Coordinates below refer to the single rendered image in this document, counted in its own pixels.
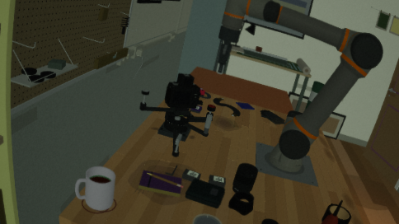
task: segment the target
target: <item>black camera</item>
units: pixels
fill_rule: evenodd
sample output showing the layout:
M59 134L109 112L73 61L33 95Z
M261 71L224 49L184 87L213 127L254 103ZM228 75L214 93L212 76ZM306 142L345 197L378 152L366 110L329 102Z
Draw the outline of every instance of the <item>black camera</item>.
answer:
M200 88L194 84L194 77L190 74L179 73L177 82L169 82L165 102L171 108L195 108L202 105Z

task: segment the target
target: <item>pencil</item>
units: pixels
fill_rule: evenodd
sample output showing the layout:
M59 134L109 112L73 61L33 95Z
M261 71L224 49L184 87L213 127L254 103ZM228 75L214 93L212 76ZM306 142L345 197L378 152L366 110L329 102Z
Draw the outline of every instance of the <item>pencil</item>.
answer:
M162 181L165 181L165 182L167 182L167 183L169 183L169 184L173 184L173 185L175 185L175 186L177 186L177 187L179 187L179 188L183 188L183 186L182 186L181 184L177 184L177 183L175 183L175 182L173 182L173 181L166 180L165 178L162 178L162 177L157 176L157 175L154 175L154 174L150 174L150 173L147 173L147 174L148 174L148 175L151 175L151 176L153 176L153 177L155 177L155 178L157 178L157 179L160 179L160 180L162 180Z

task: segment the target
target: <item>blue card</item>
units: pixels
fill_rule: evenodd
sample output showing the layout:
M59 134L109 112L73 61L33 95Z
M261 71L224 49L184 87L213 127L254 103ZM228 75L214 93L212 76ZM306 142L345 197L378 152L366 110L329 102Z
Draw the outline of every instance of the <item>blue card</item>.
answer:
M248 109L248 110L254 110L255 108L253 108L251 105L247 104L247 103L236 103L238 104L241 109Z

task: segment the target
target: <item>robotic arm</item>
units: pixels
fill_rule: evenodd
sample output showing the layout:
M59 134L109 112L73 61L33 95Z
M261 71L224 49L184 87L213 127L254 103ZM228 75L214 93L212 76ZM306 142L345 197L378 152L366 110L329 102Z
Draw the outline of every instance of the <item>robotic arm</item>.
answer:
M304 113L289 113L279 143L270 157L266 158L281 170L298 172L302 167L302 158L307 155L310 146L318 137L320 127L356 81L366 77L370 70L381 62L383 46L372 34L337 28L295 10L281 7L271 0L228 0L219 33L219 39L222 41L218 52L219 73L226 66L232 43L238 42L245 15L275 22L304 33L342 52L340 65Z

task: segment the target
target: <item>floor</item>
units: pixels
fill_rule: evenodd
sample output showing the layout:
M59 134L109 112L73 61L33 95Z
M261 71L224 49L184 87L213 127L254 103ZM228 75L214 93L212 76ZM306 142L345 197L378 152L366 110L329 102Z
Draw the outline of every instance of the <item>floor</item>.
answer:
M224 98L224 103L234 104L235 100ZM259 173L251 193L263 200L255 200L253 212L242 216L228 208L232 197L231 180L237 166L243 162L255 163L255 144L249 142L275 145L282 131L282 125L272 124L257 116L263 108L253 106L254 110L242 110L238 118L233 118L229 109L217 110L207 141L192 132L186 142L181 142L181 154L177 158L171 156L171 139L157 135L164 113L152 113L104 165L120 176L115 186L115 200L120 209L85 216L84 212L76 209L77 206L74 209L69 209L69 206L63 214L67 214L72 223L96 224L192 223L193 218L201 213L214 215L228 224L261 223L265 218L275 219L280 224L320 223L329 204L344 200L343 207L352 215L350 223L394 224L399 221L398 193L393 187L387 187L372 166L362 159L364 149L322 135L308 153L318 187ZM284 119L286 117L280 112L272 112ZM203 124L194 125L203 128ZM187 168L202 173L204 181L210 174L225 177L226 194L220 207L211 208L186 199L186 188L179 198L137 190L138 183L134 182L134 177L140 173L138 171L145 168L155 172L172 172L176 165L176 175L181 175ZM79 204L80 201L74 199L72 203Z

